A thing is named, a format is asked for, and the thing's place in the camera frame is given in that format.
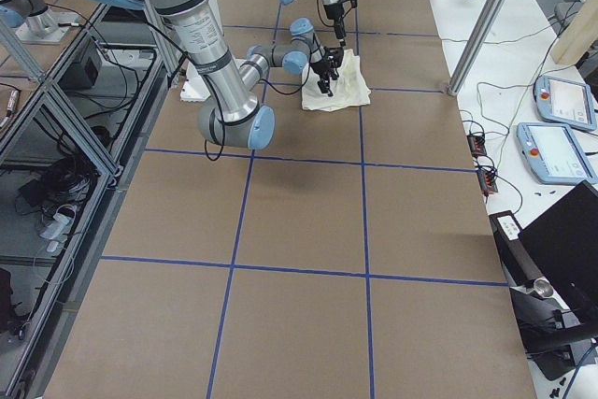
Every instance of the power strip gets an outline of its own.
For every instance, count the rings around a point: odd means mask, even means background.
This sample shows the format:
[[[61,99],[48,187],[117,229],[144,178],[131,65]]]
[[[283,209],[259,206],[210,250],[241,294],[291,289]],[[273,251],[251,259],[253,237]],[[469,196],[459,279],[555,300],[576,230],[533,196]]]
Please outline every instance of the power strip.
[[[498,187],[496,187],[496,179],[491,178],[491,174],[488,173],[483,167],[478,167],[476,170],[477,182],[479,182],[479,188],[482,190],[484,196],[498,193]]]
[[[471,155],[476,158],[477,156],[487,156],[485,139],[481,135],[467,135],[467,144]]]

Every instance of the label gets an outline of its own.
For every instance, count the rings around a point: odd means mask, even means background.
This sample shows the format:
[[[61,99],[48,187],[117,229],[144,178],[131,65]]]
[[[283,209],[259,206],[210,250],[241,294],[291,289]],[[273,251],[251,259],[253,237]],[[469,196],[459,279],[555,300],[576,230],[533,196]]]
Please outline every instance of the label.
[[[501,225],[501,228],[503,228],[503,231],[509,240],[517,240],[520,238],[520,228],[513,220],[513,217],[510,215],[499,217],[498,223]]]
[[[190,23],[174,26],[182,47],[189,53],[199,53],[220,40],[220,32],[209,14],[199,14]]]

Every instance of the white towel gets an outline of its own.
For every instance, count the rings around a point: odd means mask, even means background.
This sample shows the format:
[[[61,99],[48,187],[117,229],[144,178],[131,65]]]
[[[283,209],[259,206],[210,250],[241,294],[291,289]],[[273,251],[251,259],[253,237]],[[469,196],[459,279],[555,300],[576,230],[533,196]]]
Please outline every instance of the white towel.
[[[333,96],[329,97],[320,92],[318,81],[320,78],[307,67],[303,72],[303,81],[309,73],[309,79],[301,90],[302,107],[305,110],[313,111],[337,111],[344,107],[360,107],[370,104],[370,90],[365,84],[362,72],[359,67],[359,56],[353,54],[353,50],[345,50],[343,63],[338,68],[338,80],[330,81],[330,90]]]

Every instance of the white table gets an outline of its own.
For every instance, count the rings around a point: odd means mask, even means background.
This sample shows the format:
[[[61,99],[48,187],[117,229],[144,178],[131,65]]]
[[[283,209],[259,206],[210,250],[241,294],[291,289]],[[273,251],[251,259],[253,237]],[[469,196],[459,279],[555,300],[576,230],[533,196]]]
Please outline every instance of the white table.
[[[465,42],[452,41],[464,41],[469,38],[485,1],[430,0],[438,33],[443,39],[450,39],[443,40],[443,50],[451,74],[465,46]],[[498,86],[533,84],[537,77],[536,70],[556,35],[553,29],[548,27],[541,33],[518,42],[491,43],[516,40],[546,27],[548,21],[535,0],[505,0],[486,38],[488,44],[482,47],[458,95],[460,109],[470,112],[473,120],[480,122],[487,133],[489,131],[504,133],[506,129],[481,117],[482,111],[477,101],[477,84],[479,82]],[[563,67],[565,66],[555,64],[549,56],[542,73]],[[552,74],[558,78],[582,81],[574,67]],[[540,184],[517,147],[516,125],[522,121],[540,121],[532,97],[532,88],[501,90],[485,85],[480,85],[479,88],[484,115],[500,123],[511,124],[506,140],[499,135],[487,135],[486,148],[499,165],[499,175],[515,184],[523,195],[523,206],[517,214],[517,219],[525,227],[569,192],[572,186]],[[464,120],[471,119],[467,112],[462,112],[462,117]],[[469,129],[469,123],[465,123],[464,126],[466,130]],[[580,132],[576,132],[576,136],[585,151],[598,150],[598,138]],[[501,159],[500,148],[503,144]],[[590,157],[590,161],[594,169],[598,169],[598,158]],[[497,186],[499,192],[489,197],[486,206],[488,213],[516,210],[520,203],[517,192],[500,179],[497,181]],[[548,397],[553,388],[560,387],[558,380],[547,381],[535,363],[530,363],[530,369],[539,398]],[[580,370],[576,386],[571,390],[569,399],[593,399],[596,397],[596,392],[598,392],[598,365],[586,366]],[[563,393],[564,387],[561,387],[561,397]]]

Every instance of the black monitor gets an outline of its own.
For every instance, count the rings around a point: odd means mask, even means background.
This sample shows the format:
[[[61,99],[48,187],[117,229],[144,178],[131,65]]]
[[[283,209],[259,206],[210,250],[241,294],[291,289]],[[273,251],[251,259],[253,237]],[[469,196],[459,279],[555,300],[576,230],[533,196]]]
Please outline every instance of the black monitor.
[[[577,184],[520,241],[579,320],[598,320],[598,192],[590,183]]]

